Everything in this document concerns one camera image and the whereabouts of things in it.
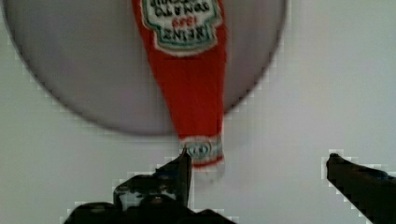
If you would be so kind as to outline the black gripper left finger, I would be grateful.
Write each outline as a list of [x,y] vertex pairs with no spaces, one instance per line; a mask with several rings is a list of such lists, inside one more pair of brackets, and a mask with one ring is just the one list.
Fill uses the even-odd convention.
[[206,209],[188,207],[191,157],[182,152],[152,175],[135,175],[113,191],[111,203],[77,206],[64,224],[236,224]]

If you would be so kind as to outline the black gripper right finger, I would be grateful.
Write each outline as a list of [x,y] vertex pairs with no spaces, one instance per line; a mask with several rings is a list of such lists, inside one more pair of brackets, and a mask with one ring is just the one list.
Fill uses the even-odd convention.
[[332,153],[326,178],[373,224],[396,223],[396,183],[388,173]]

